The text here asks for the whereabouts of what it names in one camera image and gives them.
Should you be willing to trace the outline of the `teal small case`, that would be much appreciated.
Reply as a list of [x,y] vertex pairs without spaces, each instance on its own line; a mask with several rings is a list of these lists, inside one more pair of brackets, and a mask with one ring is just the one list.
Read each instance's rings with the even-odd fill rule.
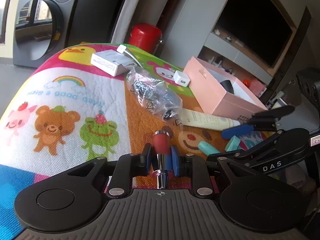
[[232,152],[240,149],[240,138],[233,136],[227,141],[216,140],[214,142],[200,141],[198,143],[199,150],[206,156],[223,152]]

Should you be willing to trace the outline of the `cream lotion tube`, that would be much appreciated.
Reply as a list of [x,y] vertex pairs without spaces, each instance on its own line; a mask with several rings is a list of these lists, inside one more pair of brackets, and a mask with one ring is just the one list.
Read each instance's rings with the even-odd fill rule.
[[240,122],[230,118],[204,114],[183,108],[180,114],[180,120],[183,125],[215,131],[223,131],[224,129],[240,126]]

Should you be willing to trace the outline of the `red metal handle tool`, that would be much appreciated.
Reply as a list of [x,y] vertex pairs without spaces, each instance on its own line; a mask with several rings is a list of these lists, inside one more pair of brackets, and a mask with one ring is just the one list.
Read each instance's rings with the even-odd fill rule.
[[152,175],[157,179],[158,189],[167,189],[172,176],[172,156],[169,133],[156,131],[152,137]]

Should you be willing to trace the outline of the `white charger adapter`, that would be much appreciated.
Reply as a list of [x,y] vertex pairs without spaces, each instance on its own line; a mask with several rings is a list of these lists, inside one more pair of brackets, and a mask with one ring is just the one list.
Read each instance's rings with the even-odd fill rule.
[[186,73],[179,70],[175,72],[173,79],[177,85],[180,85],[182,87],[188,87],[190,83],[189,76]]

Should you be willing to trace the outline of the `clear plastic bag with parts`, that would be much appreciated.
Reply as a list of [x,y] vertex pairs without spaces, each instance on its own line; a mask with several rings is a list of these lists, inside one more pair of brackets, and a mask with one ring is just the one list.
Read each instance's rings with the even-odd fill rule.
[[167,124],[182,127],[183,101],[165,81],[141,67],[132,67],[126,84],[141,107]]

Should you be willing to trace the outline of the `white product box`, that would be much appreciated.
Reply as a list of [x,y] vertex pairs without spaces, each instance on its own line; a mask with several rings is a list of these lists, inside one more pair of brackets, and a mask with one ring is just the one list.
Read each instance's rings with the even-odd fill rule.
[[124,74],[137,66],[131,58],[114,50],[93,53],[91,56],[91,64],[112,77]]

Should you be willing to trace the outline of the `pink cardboard box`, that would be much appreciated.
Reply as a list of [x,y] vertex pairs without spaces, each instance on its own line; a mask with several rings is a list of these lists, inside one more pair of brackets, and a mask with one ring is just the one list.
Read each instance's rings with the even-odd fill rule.
[[192,57],[183,72],[189,88],[203,112],[246,121],[253,114],[267,110],[264,104],[237,77]]

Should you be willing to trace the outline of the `colourful cartoon play mat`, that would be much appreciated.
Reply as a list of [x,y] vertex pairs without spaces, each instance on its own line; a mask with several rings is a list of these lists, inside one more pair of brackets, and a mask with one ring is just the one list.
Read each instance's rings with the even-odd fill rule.
[[208,199],[177,178],[171,189],[136,176],[124,198],[114,196],[99,216],[72,231],[23,228],[14,210],[25,188],[97,157],[117,161],[140,154],[155,131],[166,130],[182,154],[204,159],[199,141],[223,140],[217,131],[174,126],[139,105],[116,77],[91,65],[93,53],[114,44],[80,44],[43,63],[17,92],[1,118],[1,239],[261,239],[230,222]]

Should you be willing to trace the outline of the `grey TV shelf unit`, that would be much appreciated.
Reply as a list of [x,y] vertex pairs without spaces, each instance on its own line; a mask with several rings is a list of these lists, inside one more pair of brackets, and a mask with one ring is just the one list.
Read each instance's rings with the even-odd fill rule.
[[198,58],[214,65],[230,70],[241,81],[258,80],[266,88],[275,84],[275,77],[284,63],[297,29],[292,28],[292,34],[285,49],[271,66],[264,62],[256,53],[240,39],[219,25],[213,27],[199,51]]

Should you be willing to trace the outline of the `black television screen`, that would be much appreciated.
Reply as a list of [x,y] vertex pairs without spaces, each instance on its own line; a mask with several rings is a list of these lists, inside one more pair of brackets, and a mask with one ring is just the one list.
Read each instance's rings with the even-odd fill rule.
[[270,67],[276,64],[292,35],[271,0],[228,0],[217,23]]

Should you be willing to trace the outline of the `red cylindrical canister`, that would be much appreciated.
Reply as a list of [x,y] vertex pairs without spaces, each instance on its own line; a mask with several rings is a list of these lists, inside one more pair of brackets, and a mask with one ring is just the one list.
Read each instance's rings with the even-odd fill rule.
[[139,23],[133,26],[128,44],[153,54],[162,40],[162,31],[154,25]]

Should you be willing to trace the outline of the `grey washing machine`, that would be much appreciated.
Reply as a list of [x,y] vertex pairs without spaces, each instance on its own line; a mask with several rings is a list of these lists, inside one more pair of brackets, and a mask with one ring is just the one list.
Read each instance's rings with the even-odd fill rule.
[[76,0],[18,0],[13,64],[37,68],[65,47]]

